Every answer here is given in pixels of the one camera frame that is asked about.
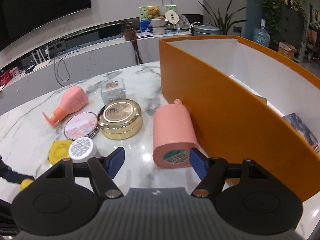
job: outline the stuffed animal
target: stuffed animal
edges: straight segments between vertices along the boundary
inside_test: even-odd
[[[151,6],[148,9],[147,14],[149,19],[164,19],[164,17],[160,15],[158,6]]]

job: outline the wall outlet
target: wall outlet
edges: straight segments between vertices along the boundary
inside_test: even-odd
[[[242,32],[242,27],[233,26],[233,32],[234,33],[241,33]]]

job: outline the gold compact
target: gold compact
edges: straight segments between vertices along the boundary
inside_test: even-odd
[[[130,99],[113,101],[99,111],[98,124],[104,136],[113,140],[127,139],[143,125],[141,108]]]

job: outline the television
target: television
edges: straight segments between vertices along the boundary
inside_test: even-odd
[[[0,51],[48,22],[90,7],[90,0],[0,0]]]

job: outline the yellow ball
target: yellow ball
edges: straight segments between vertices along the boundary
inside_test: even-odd
[[[33,182],[32,179],[24,179],[20,184],[20,191],[24,190],[26,187],[28,187]]]

